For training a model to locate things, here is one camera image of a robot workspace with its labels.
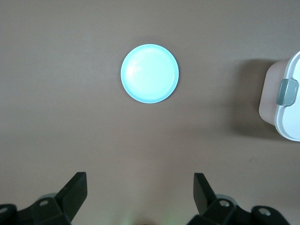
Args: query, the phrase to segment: plate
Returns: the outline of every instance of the plate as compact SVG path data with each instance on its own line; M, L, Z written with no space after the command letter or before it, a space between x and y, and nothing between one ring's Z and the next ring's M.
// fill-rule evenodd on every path
M121 68L126 92L143 103L165 100L175 90L178 78L176 59L159 45L136 47L125 57Z

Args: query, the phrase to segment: round plate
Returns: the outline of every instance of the round plate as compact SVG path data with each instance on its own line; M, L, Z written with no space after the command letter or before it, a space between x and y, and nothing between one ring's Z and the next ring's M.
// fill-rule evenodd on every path
M178 78L176 59L159 45L136 47L125 57L121 68L125 90L143 103L156 103L169 97Z

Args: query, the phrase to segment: white lid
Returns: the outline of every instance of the white lid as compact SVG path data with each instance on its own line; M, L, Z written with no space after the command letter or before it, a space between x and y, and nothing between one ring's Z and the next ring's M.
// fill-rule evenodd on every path
M277 99L275 126L285 138L300 142L300 52L287 63Z

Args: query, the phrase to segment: white container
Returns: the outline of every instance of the white container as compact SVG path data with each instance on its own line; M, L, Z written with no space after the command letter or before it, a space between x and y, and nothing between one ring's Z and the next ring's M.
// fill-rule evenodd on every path
M267 71L259 105L261 118L285 138L300 142L300 52Z

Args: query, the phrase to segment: container lid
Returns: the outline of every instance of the container lid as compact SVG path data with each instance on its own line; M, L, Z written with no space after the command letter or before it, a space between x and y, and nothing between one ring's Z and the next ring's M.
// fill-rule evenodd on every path
M143 103L157 103L169 97L178 78L176 59L159 45L136 47L125 57L121 68L125 90Z
M300 52L285 68L277 98L275 126L285 138L300 142Z

